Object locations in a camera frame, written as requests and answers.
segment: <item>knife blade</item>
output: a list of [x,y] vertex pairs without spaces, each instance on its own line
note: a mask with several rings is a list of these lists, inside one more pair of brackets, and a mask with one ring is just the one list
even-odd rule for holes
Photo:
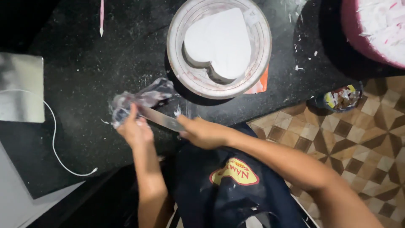
[[139,114],[142,117],[145,117],[145,119],[148,119],[161,126],[169,128],[172,131],[176,131],[176,132],[185,131],[184,127],[175,118],[172,118],[161,112],[158,112],[156,110],[153,110],[151,108],[148,108],[148,107],[145,107],[142,105],[137,105],[137,106],[138,106]]

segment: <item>logo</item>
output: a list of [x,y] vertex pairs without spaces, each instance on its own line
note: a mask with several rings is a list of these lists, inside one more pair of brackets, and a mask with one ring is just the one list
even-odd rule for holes
[[230,158],[225,167],[215,170],[209,176],[211,183],[219,185],[222,178],[230,177],[240,185],[255,185],[259,183],[259,177],[243,161],[237,158]]

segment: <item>hand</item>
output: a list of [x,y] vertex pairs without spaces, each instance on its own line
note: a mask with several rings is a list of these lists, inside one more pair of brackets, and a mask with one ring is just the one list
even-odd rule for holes
[[153,145],[153,132],[144,118],[136,119],[137,112],[136,105],[132,103],[131,113],[117,128],[118,133],[124,137],[132,149],[136,146]]
[[194,120],[180,115],[177,121],[183,125],[186,131],[180,132],[180,136],[188,139],[192,144],[203,149],[213,149],[219,146],[227,146],[234,129],[217,123],[211,123],[199,117]]

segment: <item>white cable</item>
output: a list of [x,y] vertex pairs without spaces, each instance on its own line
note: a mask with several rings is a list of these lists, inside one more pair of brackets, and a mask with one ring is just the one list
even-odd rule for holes
[[53,130],[53,138],[52,138],[52,149],[53,149],[53,151],[55,152],[55,156],[56,156],[56,158],[58,159],[59,163],[63,166],[63,168],[65,168],[65,169],[66,169],[67,171],[69,171],[71,174],[74,174],[74,175],[76,175],[76,176],[89,176],[89,175],[91,175],[91,174],[93,174],[93,173],[95,173],[95,172],[97,171],[98,168],[93,169],[93,171],[92,171],[91,173],[88,173],[88,174],[77,174],[77,173],[75,173],[75,172],[70,171],[70,169],[68,169],[68,168],[60,161],[58,155],[56,154],[56,150],[55,150],[56,118],[55,118],[55,114],[53,114],[53,111],[52,111],[51,107],[45,102],[44,99],[42,99],[42,97],[38,96],[37,94],[35,94],[35,93],[31,92],[31,91],[21,90],[21,89],[8,89],[8,90],[2,90],[2,91],[0,91],[0,93],[3,93],[3,92],[10,92],[10,91],[29,92],[29,93],[35,95],[37,98],[41,99],[41,100],[44,102],[44,104],[49,108],[49,110],[51,111],[52,116],[53,116],[53,122],[54,122],[54,124],[55,124],[55,129]]

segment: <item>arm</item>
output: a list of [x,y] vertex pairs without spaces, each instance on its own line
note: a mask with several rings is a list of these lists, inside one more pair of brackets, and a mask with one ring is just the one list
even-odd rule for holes
[[117,130],[132,148],[139,189],[139,228],[164,228],[173,207],[153,144],[153,132],[145,119],[136,119],[134,104],[131,114]]
[[263,162],[284,179],[307,191],[318,205],[325,227],[382,228],[357,194],[335,171],[298,150],[260,140],[201,118],[178,118],[181,135],[205,149],[229,146]]

